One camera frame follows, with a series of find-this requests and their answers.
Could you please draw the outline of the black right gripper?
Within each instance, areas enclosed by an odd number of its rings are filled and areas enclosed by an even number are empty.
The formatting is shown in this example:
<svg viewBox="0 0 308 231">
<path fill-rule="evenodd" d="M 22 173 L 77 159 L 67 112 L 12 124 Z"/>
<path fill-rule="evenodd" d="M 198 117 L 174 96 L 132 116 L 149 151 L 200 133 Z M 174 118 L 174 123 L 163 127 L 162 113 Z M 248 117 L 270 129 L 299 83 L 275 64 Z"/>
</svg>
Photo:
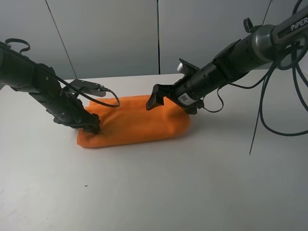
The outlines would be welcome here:
<svg viewBox="0 0 308 231">
<path fill-rule="evenodd" d="M 152 94 L 146 103 L 146 110 L 150 111 L 158 106 L 164 105 L 164 98 L 168 98 L 176 105 L 184 109 L 188 115 L 197 114 L 198 109 L 204 107 L 201 99 L 193 99 L 188 93 L 188 88 L 183 85 L 160 85 L 153 87 Z"/>
</svg>

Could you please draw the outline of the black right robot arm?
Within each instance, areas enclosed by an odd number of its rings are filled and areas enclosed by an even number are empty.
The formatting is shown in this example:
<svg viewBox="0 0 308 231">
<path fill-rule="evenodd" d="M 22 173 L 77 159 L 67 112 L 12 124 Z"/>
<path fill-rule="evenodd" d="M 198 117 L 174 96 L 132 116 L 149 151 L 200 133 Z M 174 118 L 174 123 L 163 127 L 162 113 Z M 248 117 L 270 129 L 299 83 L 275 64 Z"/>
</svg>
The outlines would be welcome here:
<svg viewBox="0 0 308 231">
<path fill-rule="evenodd" d="M 308 9 L 303 8 L 277 26 L 253 26 L 244 20 L 248 36 L 222 50 L 202 68 L 180 59 L 178 72 L 184 76 L 173 85 L 156 84 L 146 109 L 164 105 L 164 98 L 194 115 L 204 106 L 207 94 L 233 83 L 268 63 L 281 70 L 295 66 L 308 49 Z"/>
</svg>

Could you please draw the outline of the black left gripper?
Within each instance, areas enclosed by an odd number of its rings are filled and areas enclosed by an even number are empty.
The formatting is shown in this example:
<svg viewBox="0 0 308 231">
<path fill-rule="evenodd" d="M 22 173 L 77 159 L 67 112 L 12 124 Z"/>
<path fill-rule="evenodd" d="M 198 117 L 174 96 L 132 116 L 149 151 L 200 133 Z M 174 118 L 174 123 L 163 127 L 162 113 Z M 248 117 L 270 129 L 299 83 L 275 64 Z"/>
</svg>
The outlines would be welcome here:
<svg viewBox="0 0 308 231">
<path fill-rule="evenodd" d="M 53 101 L 53 121 L 71 128 L 82 128 L 85 132 L 98 134 L 100 120 L 90 114 L 78 101 Z"/>
</svg>

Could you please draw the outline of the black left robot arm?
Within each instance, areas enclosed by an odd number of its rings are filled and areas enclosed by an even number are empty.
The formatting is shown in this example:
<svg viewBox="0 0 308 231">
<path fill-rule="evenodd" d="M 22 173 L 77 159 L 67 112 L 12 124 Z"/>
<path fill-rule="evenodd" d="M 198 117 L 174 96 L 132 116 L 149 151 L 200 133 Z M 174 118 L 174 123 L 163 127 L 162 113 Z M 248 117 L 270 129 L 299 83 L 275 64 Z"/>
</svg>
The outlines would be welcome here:
<svg viewBox="0 0 308 231">
<path fill-rule="evenodd" d="M 89 113 L 78 96 L 86 93 L 103 96 L 100 84 L 75 79 L 71 83 L 60 81 L 54 70 L 37 64 L 12 50 L 9 40 L 0 44 L 0 82 L 14 91 L 27 92 L 53 116 L 53 121 L 71 128 L 82 128 L 98 133 L 99 116 Z"/>
</svg>

